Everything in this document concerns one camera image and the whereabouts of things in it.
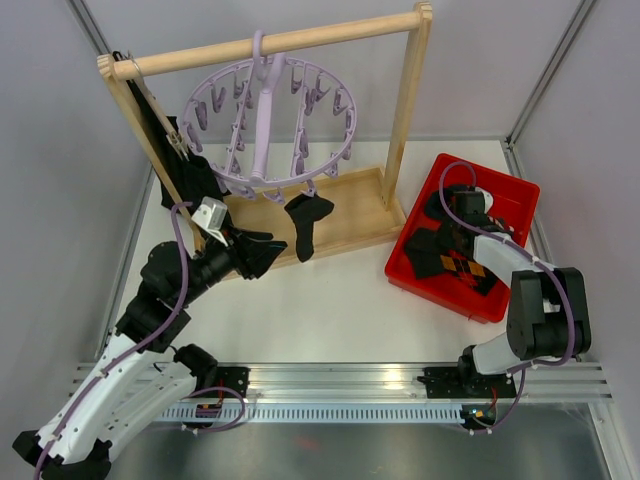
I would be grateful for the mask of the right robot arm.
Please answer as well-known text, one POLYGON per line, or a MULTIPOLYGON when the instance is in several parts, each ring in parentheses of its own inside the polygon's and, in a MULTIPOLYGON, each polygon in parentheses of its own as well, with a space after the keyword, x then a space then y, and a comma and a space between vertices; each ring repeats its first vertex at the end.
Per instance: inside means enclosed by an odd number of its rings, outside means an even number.
POLYGON ((465 348, 457 362, 459 388, 478 395, 493 380, 538 365, 559 367, 587 353, 592 332, 581 271, 545 262, 518 245, 506 228, 489 218, 490 194, 475 183, 446 199, 445 179, 456 167, 476 178, 465 161, 453 162, 441 174, 438 194, 446 214, 445 238, 455 252, 488 269, 510 293, 505 332, 465 348))

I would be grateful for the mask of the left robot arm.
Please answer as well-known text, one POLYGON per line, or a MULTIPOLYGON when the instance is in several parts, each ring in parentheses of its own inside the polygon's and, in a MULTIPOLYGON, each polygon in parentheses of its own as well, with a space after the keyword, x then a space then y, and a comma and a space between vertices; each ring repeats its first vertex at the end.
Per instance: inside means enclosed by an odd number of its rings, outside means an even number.
POLYGON ((125 444, 175 402, 243 397, 224 384, 211 354, 172 346, 192 302, 232 272, 260 278, 287 247, 270 233, 229 227, 222 234, 194 256, 180 238, 150 251, 138 291, 89 375, 52 420, 14 440, 35 478, 104 479, 125 444))

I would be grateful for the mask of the purple round clip hanger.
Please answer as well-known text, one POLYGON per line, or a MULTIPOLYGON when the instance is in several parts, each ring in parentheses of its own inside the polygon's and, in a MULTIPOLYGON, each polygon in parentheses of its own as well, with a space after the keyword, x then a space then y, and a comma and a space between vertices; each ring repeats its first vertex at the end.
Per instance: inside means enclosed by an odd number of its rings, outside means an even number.
POLYGON ((265 198, 284 204, 283 189, 302 185, 301 194, 312 198, 317 195, 314 179, 321 174, 337 177, 338 163, 351 158, 358 119, 356 102, 347 86, 325 68, 285 53, 264 55, 263 38, 264 32, 256 31, 250 59, 216 71, 194 89, 178 121, 179 132, 191 153, 203 152, 204 135, 213 129, 214 117, 225 104, 227 89, 221 83, 230 78, 235 116, 230 122, 225 163, 211 165, 220 189, 250 200, 261 189, 265 198), (289 173, 278 179, 270 178, 267 170, 275 94, 285 72, 291 73, 290 94, 298 99, 298 110, 289 173), (328 95, 333 96, 331 113, 344 119, 343 141, 324 163, 309 168, 306 160, 310 146, 305 121, 328 95))

